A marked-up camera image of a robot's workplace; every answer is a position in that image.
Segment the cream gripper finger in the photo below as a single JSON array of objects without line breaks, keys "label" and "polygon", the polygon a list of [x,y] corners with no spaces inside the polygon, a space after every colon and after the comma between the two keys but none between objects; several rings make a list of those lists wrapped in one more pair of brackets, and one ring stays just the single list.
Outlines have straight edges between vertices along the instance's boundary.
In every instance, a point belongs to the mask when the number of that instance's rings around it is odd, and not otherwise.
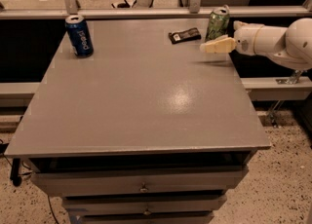
[{"label": "cream gripper finger", "polygon": [[200,45],[200,51],[208,54],[228,54],[236,48],[234,38],[226,37],[218,40],[211,40]]},{"label": "cream gripper finger", "polygon": [[238,30],[239,28],[243,27],[243,26],[247,26],[248,24],[246,22],[242,22],[239,20],[234,20],[233,21],[233,28],[235,30]]}]

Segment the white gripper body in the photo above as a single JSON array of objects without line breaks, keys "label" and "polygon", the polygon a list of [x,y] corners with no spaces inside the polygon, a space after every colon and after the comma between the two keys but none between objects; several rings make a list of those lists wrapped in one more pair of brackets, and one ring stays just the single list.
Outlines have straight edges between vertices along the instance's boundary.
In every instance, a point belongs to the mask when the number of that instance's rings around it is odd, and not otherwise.
[{"label": "white gripper body", "polygon": [[236,41],[236,51],[247,56],[254,56],[254,42],[257,32],[263,27],[263,24],[245,24],[234,32]]}]

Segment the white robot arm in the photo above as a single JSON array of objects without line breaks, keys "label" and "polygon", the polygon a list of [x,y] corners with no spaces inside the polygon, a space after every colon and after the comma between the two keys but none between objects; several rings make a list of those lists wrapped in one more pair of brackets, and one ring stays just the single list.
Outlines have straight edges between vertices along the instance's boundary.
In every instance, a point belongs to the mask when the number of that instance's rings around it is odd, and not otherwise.
[{"label": "white robot arm", "polygon": [[236,50],[246,56],[266,56],[293,70],[312,68],[312,19],[294,21],[288,27],[246,23],[235,20],[234,36],[222,35],[200,46],[208,54],[229,54]]}]

